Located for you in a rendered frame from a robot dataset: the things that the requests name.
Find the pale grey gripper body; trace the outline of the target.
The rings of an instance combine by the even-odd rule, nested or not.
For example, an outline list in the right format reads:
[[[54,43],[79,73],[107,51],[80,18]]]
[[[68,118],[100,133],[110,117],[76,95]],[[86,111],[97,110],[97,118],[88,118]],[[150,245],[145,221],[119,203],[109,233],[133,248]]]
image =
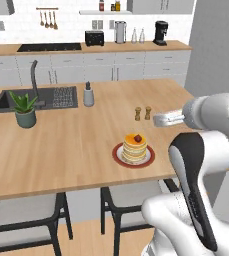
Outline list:
[[[153,123],[155,127],[167,127],[177,125],[183,122],[185,116],[182,110],[174,110],[165,113],[157,113],[153,116]]]

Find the green plant in grey pot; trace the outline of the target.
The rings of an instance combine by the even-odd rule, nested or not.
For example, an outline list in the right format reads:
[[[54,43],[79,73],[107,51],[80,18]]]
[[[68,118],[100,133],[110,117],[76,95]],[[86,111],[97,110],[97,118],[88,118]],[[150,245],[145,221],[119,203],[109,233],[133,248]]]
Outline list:
[[[18,96],[13,91],[10,91],[9,95],[15,103],[13,110],[15,112],[17,124],[25,129],[32,128],[36,124],[34,103],[38,97],[35,96],[30,100],[28,93]]]

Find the grey soap dispenser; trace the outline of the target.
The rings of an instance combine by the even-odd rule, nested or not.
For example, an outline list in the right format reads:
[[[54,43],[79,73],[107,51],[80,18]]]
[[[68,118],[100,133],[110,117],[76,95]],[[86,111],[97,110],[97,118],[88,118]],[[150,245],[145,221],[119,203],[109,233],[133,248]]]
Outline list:
[[[86,82],[84,88],[83,102],[86,107],[92,107],[94,105],[94,92],[89,81]]]

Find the dark grey tap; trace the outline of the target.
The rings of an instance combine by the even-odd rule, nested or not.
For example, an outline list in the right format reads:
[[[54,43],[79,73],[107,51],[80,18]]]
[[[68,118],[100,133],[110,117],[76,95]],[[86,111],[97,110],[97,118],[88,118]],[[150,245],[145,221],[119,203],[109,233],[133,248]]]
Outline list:
[[[46,105],[46,102],[39,98],[38,88],[37,88],[37,84],[36,84],[36,75],[35,75],[37,63],[38,63],[38,61],[34,60],[31,65],[31,82],[32,82],[34,94],[37,97],[37,99],[35,101],[35,106],[38,108],[41,108]]]

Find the white wall shelf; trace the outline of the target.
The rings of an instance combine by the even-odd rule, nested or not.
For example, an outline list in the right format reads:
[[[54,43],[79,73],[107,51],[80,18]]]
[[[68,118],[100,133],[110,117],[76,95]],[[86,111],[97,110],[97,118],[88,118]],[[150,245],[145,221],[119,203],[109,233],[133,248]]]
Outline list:
[[[132,12],[127,10],[121,11],[99,11],[99,10],[80,10],[80,15],[132,15]]]

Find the black framed stool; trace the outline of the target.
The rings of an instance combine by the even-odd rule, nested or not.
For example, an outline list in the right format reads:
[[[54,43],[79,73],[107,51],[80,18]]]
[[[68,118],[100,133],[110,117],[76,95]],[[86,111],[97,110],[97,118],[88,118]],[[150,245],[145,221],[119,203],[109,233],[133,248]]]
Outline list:
[[[114,252],[119,256],[120,234],[151,228],[141,213],[145,199],[162,194],[158,180],[100,188],[101,233],[105,233],[105,213],[110,212],[114,222]]]
[[[72,240],[65,192],[1,200],[0,252],[52,245],[55,256],[62,256],[57,236],[61,218],[65,219]]]

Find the black sink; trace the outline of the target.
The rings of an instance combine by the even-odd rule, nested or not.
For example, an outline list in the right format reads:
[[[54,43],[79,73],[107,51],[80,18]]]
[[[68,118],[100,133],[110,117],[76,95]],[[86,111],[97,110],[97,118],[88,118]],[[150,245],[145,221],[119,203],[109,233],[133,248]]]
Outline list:
[[[78,97],[75,86],[38,88],[39,100],[43,106],[35,105],[36,110],[50,110],[63,108],[77,108]],[[0,93],[0,113],[13,112],[15,102],[7,90]]]

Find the pancake stack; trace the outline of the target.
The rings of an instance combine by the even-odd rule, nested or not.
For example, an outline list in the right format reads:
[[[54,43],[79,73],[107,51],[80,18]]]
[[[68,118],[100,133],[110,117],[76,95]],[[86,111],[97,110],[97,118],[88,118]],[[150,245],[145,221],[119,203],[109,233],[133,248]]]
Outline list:
[[[122,157],[129,163],[137,163],[143,160],[146,156],[146,139],[143,135],[139,134],[142,137],[142,140],[136,142],[134,140],[136,135],[137,134],[128,134],[124,139]]]

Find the black toaster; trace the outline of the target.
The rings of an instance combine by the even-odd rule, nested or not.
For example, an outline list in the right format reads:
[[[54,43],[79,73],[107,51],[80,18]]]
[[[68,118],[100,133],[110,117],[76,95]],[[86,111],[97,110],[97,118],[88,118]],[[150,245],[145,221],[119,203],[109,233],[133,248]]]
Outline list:
[[[103,31],[86,31],[85,43],[87,46],[103,46],[104,32]]]

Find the black hob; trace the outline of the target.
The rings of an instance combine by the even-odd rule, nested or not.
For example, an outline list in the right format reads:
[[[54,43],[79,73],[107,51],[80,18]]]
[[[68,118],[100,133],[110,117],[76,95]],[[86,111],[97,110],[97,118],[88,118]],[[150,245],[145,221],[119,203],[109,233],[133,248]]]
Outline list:
[[[74,51],[81,50],[80,43],[22,44],[18,52]]]

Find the red rimmed white plate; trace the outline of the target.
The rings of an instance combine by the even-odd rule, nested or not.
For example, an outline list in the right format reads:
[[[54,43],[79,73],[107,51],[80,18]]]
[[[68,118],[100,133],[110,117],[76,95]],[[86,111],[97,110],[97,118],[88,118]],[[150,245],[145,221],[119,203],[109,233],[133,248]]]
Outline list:
[[[146,148],[145,158],[137,163],[126,162],[122,158],[122,152],[123,152],[123,143],[119,143],[113,148],[112,157],[119,165],[124,166],[126,168],[133,168],[133,169],[144,168],[151,165],[155,160],[155,152],[150,146]]]

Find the black coffee machine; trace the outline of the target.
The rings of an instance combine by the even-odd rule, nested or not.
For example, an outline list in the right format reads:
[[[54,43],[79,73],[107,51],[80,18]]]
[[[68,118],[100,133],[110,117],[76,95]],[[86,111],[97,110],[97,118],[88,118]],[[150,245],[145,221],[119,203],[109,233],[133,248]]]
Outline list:
[[[168,23],[165,21],[155,22],[155,38],[153,42],[159,46],[166,46],[167,43],[164,40],[164,36],[167,34]]]

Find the grey fridge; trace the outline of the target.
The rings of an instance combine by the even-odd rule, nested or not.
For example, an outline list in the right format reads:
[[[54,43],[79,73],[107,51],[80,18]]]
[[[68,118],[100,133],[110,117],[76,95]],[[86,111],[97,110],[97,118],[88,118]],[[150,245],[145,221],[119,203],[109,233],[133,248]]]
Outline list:
[[[185,89],[193,96],[229,92],[229,0],[197,0]]]

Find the grey base cupboard run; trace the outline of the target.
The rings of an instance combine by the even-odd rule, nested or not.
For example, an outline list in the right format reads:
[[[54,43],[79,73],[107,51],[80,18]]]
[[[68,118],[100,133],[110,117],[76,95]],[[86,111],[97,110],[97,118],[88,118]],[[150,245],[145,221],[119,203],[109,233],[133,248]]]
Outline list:
[[[183,85],[189,50],[0,56],[0,87],[171,78]]]

